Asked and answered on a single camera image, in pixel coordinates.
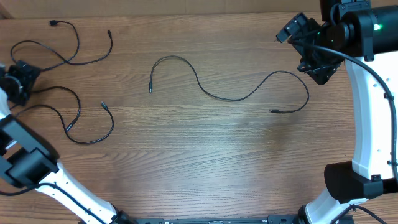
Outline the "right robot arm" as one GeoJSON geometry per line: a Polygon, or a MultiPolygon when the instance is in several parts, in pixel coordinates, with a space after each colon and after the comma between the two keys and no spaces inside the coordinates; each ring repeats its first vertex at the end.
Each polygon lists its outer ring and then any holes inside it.
{"type": "Polygon", "coordinates": [[[322,24],[296,23],[289,43],[299,69],[325,84],[344,65],[353,93],[355,145],[347,162],[325,167],[325,190],[301,207],[298,223],[349,223],[350,210],[397,192],[397,6],[321,1],[322,24]]]}

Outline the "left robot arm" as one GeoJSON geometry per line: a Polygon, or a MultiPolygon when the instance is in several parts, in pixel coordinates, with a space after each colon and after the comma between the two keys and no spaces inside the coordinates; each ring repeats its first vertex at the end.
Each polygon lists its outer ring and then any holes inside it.
{"type": "Polygon", "coordinates": [[[21,146],[8,158],[1,157],[1,178],[19,188],[18,195],[36,190],[52,197],[82,223],[135,223],[81,185],[59,162],[56,149],[11,113],[8,103],[24,105],[39,73],[39,68],[22,61],[1,66],[1,155],[15,144],[21,146]]]}

